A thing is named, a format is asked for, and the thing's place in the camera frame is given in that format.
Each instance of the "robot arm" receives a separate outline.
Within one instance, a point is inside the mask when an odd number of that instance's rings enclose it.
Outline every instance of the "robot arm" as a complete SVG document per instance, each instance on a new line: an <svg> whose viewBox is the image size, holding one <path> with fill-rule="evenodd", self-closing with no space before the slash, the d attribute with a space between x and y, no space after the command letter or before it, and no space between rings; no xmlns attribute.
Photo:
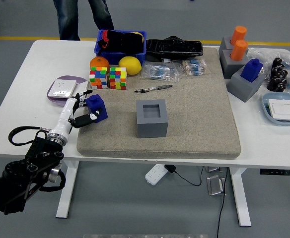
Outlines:
<svg viewBox="0 0 290 238"><path fill-rule="evenodd" d="M79 128L95 122L100 116L102 109L94 113L73 118L75 111L84 104L84 95L92 90L77 94L69 98L60 114L57 125L47 130L40 127L22 126L14 129L9 134L9 141L13 145L31 146L20 161L11 162L6 165L0 178L0 211L5 215L9 213L22 212L25 203L37 191L56 191L65 186L66 177L60 170L60 162L64 155L63 146L68 142L69 133L72 127ZM36 137L26 143L14 143L13 136L25 129L38 129ZM43 132L45 138L38 137ZM57 187L44 187L48 181L55 182L60 176L62 181Z"/></svg>

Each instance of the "person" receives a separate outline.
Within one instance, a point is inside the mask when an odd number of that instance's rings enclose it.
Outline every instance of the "person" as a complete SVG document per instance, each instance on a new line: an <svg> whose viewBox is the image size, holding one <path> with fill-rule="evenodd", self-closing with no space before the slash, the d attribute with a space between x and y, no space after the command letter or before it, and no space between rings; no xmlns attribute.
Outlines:
<svg viewBox="0 0 290 238"><path fill-rule="evenodd" d="M79 41L78 0L54 0L58 15L60 40ZM106 0L88 0L93 20L98 29L114 30L111 14Z"/></svg>

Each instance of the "orange cylinder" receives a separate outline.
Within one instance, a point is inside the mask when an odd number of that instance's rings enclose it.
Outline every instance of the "orange cylinder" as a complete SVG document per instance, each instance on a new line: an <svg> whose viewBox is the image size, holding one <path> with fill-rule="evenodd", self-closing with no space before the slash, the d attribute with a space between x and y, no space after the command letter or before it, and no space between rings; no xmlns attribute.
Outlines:
<svg viewBox="0 0 290 238"><path fill-rule="evenodd" d="M244 40L246 31L247 31L247 29L244 26L237 26L234 30L233 35L232 35L230 44L232 44L234 46L235 42L237 40Z"/></svg>
<svg viewBox="0 0 290 238"><path fill-rule="evenodd" d="M230 58L235 61L242 60L247 48L248 43L245 40L237 40L231 52Z"/></svg>

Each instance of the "blue plate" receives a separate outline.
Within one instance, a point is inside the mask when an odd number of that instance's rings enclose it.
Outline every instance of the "blue plate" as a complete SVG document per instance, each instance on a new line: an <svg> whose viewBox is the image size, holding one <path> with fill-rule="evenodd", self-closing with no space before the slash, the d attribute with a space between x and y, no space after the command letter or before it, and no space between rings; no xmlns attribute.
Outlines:
<svg viewBox="0 0 290 238"><path fill-rule="evenodd" d="M278 125L290 125L290 121L276 120L273 117L271 117L271 112L269 108L269 99L290 100L290 93L284 92L267 93L262 97L262 108L268 119L271 122Z"/></svg>

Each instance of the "white table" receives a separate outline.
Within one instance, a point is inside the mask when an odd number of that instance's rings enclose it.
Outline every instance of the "white table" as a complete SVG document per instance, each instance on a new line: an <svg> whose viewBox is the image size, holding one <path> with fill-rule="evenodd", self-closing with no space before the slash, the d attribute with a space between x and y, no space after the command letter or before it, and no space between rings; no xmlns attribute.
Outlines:
<svg viewBox="0 0 290 238"><path fill-rule="evenodd" d="M95 42L36 41L25 58L0 107L0 157L22 159L29 146L13 146L7 137L18 126L33 125L52 128L57 123L61 107L46 97L52 82L62 75L87 79L86 69L94 57ZM214 159L122 159L84 157L78 153L78 130L73 129L64 147L68 166L67 183L63 189L57 217L66 218L79 161L128 162L149 164L176 164L193 166L230 167L236 207L241 226L251 226L241 175L246 168L290 169L290 126L274 126L266 120L260 107L260 98L268 91L264 86L244 103L229 94L236 120L242 152L234 160ZM79 109L76 116L82 114ZM34 138L33 131L17 135L16 142Z"/></svg>

